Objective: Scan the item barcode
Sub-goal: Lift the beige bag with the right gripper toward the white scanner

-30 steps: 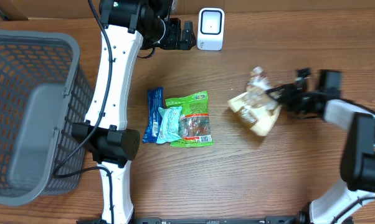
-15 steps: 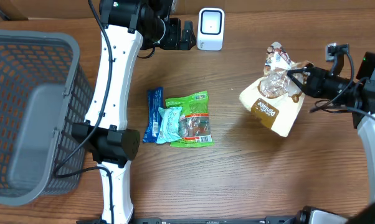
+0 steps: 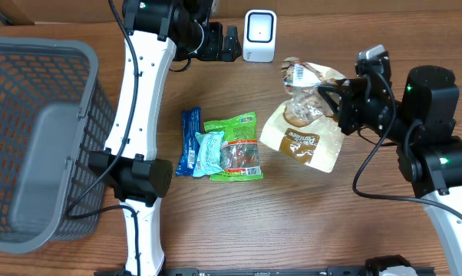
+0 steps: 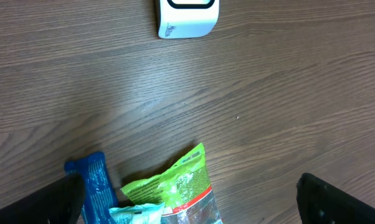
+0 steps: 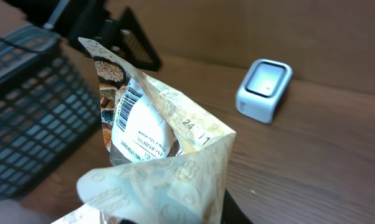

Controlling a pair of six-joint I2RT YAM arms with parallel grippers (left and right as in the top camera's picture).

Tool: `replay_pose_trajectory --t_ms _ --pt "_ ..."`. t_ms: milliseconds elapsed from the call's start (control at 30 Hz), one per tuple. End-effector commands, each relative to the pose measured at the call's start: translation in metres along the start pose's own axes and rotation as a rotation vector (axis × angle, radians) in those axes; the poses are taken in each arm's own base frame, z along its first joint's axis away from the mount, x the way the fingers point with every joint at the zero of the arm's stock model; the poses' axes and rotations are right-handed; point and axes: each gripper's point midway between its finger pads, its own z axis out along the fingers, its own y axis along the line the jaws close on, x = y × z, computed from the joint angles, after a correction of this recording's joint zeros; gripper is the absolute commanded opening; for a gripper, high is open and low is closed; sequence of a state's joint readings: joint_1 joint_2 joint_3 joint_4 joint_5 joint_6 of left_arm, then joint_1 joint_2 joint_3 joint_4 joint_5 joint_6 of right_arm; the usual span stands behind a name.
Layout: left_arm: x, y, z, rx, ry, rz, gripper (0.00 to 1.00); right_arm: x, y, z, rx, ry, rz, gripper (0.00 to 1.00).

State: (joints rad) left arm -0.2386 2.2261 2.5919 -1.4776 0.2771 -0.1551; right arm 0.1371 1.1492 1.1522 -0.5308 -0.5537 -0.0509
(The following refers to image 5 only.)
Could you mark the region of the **beige cookie snack bag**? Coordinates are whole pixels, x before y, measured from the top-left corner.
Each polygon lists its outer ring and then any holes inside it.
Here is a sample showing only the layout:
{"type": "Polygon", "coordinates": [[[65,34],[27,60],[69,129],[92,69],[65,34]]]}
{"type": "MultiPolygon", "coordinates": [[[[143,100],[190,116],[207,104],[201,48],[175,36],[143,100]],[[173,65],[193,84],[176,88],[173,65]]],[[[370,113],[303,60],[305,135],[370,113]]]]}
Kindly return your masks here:
{"type": "Polygon", "coordinates": [[[112,166],[77,181],[60,223],[220,223],[236,133],[180,91],[80,38],[99,79],[112,166]]]}

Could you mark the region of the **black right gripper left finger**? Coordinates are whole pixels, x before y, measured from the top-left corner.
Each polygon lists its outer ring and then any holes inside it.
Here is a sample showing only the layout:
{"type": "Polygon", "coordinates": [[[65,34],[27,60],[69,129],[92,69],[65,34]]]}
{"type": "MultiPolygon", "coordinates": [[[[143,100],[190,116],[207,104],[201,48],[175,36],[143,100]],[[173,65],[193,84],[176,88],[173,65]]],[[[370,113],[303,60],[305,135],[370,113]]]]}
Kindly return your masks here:
{"type": "Polygon", "coordinates": [[[138,224],[136,222],[133,222],[131,220],[127,220],[127,219],[122,219],[118,222],[118,224],[138,224]]]}

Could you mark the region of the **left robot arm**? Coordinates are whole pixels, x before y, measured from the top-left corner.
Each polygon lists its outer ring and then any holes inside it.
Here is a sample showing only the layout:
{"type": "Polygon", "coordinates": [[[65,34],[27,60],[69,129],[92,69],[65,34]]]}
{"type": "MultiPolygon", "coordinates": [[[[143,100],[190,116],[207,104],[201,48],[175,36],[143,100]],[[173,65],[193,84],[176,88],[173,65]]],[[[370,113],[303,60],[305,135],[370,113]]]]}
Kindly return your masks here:
{"type": "Polygon", "coordinates": [[[93,39],[136,68],[157,72],[162,63],[143,32],[133,11],[127,7],[119,19],[105,9],[106,0],[5,0],[20,9],[27,21],[46,27],[68,40],[84,54],[78,38],[93,39]]]}

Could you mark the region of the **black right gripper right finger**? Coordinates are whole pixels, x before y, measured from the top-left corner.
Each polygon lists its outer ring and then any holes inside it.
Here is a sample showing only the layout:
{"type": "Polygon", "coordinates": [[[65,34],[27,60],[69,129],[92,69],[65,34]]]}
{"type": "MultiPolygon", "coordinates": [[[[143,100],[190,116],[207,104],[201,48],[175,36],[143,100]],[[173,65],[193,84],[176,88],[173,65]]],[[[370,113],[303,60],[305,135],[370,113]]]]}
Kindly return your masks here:
{"type": "Polygon", "coordinates": [[[254,224],[225,189],[220,224],[254,224]]]}

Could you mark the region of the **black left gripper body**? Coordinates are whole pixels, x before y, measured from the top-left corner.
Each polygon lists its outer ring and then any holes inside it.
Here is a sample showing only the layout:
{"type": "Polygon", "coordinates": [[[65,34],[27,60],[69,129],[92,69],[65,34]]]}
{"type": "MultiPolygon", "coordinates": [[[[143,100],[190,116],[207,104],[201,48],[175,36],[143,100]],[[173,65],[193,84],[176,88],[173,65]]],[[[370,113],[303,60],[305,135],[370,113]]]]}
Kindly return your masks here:
{"type": "Polygon", "coordinates": [[[113,52],[122,49],[123,19],[112,18],[101,0],[59,0],[44,24],[44,29],[55,32],[68,40],[69,45],[81,53],[87,50],[79,38],[91,39],[113,52]]]}

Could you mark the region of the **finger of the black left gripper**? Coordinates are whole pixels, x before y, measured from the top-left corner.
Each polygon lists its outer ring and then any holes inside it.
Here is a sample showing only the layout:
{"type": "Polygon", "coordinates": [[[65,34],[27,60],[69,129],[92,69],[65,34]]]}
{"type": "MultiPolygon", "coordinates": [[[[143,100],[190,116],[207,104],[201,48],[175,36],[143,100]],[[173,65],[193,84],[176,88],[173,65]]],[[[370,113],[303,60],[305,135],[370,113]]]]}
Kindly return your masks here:
{"type": "Polygon", "coordinates": [[[136,68],[157,72],[161,59],[148,40],[132,9],[127,7],[117,20],[116,41],[120,48],[117,54],[136,68]]]}

